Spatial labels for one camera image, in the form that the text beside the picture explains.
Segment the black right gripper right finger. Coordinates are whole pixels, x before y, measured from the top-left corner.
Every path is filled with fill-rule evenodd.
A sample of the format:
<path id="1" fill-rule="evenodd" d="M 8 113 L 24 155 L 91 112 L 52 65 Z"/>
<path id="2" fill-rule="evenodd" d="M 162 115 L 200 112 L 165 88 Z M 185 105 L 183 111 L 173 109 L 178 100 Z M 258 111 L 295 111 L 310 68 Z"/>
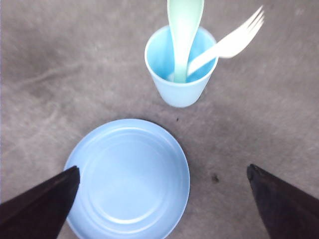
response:
<path id="1" fill-rule="evenodd" d="M 319 200 L 268 171 L 247 167 L 259 215 L 272 239 L 317 239 Z"/>

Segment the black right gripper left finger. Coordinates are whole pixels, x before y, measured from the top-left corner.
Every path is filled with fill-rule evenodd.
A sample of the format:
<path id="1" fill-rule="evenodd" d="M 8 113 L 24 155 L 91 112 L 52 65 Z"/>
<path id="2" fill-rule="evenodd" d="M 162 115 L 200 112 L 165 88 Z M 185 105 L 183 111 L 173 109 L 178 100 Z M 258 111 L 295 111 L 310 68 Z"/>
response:
<path id="1" fill-rule="evenodd" d="M 0 205 L 2 239 L 56 239 L 80 183 L 73 166 Z"/>

